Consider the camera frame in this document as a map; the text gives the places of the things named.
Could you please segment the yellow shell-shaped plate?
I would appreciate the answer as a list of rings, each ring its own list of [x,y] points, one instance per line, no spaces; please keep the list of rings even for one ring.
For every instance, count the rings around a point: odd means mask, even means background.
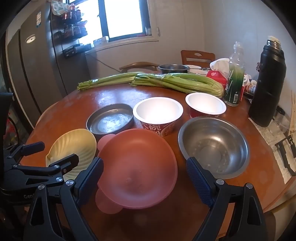
[[[86,170],[95,157],[97,142],[95,136],[86,129],[79,128],[60,136],[52,145],[46,156],[46,166],[76,154],[79,157],[78,166],[63,175],[64,181],[75,179],[78,174]]]

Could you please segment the shallow steel round pan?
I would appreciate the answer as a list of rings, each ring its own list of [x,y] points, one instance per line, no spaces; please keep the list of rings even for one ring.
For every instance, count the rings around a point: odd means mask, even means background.
[[[119,133],[133,126],[133,109],[128,104],[104,106],[90,115],[86,128],[96,137]]]

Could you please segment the pink plastic plate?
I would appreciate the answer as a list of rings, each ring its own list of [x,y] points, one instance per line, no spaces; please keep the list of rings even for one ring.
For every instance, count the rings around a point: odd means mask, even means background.
[[[97,149],[104,168],[95,202],[103,213],[155,206],[174,189],[177,160],[158,134],[139,128],[108,134],[98,141]]]

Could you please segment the red instant noodle bowl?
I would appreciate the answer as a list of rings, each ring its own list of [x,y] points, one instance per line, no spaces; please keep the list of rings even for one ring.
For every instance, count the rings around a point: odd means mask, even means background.
[[[183,111],[183,106],[172,98],[151,97],[137,103],[133,115],[144,129],[165,137],[173,131]]]

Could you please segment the grey refrigerator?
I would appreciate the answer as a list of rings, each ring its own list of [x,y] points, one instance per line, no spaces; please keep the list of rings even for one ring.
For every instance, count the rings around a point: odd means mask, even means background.
[[[6,45],[10,87],[30,128],[50,106],[90,78],[85,52],[64,57],[60,27],[50,1],[40,1]]]

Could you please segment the large steel bowl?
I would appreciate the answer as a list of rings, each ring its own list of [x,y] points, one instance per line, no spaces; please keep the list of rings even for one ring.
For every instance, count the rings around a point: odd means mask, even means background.
[[[241,175],[250,160],[250,149],[243,133],[219,118],[197,117],[179,130],[178,144],[185,159],[195,157],[215,178]]]

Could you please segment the long celery bunch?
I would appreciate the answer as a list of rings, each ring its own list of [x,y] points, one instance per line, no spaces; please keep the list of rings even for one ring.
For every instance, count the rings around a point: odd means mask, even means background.
[[[147,73],[142,73],[142,72],[121,73],[117,75],[111,75],[111,76],[102,77],[99,79],[92,79],[85,82],[81,82],[78,84],[77,90],[87,90],[87,89],[97,88],[101,86],[131,83],[135,79],[148,79],[148,78],[149,77]]]

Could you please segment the black thermos flask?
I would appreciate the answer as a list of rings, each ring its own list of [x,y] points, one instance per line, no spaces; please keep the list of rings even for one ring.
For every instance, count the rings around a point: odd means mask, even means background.
[[[268,36],[260,56],[259,75],[249,108],[249,117],[259,126],[267,127],[276,111],[287,67],[279,39]]]

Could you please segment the wrapped celery bunch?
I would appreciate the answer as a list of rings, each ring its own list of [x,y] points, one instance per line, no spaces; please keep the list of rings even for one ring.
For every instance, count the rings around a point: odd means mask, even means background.
[[[222,84],[209,77],[193,73],[139,73],[130,85],[169,88],[186,94],[201,92],[218,98],[224,94]]]

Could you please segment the green label plastic bottle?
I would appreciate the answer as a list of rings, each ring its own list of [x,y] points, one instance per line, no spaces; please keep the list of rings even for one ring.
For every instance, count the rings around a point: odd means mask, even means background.
[[[229,58],[229,76],[223,96],[224,102],[229,106],[239,104],[245,73],[243,45],[235,42],[233,50]]]

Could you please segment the window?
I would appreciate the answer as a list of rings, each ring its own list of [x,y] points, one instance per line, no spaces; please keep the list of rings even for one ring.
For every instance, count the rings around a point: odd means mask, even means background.
[[[148,1],[63,1],[75,5],[86,21],[87,35],[79,39],[80,44],[108,37],[110,42],[151,36]]]

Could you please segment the white ceramic food bowl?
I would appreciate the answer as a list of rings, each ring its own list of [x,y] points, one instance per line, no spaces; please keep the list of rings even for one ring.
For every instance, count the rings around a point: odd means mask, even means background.
[[[189,69],[189,73],[206,76],[208,72],[202,69]]]

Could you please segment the white ceramic bowl behind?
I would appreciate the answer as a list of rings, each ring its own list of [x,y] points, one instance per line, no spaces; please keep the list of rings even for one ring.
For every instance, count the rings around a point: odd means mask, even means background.
[[[200,66],[197,65],[187,65],[190,69],[202,69]]]

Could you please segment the wooden chair with backrest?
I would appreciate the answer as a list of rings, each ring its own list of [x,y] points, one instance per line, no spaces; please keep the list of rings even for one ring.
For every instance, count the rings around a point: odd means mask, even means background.
[[[214,53],[194,50],[182,50],[181,58],[183,65],[196,65],[202,68],[209,68],[210,63],[216,59]]]

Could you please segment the black wall shelf rack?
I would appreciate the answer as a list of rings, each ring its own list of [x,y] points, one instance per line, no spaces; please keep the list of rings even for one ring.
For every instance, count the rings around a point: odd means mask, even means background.
[[[62,40],[62,52],[65,58],[91,50],[90,43],[79,42],[82,37],[88,35],[85,27],[87,20],[82,20],[83,13],[74,2],[50,1],[52,14],[60,18],[61,27],[58,35]]]

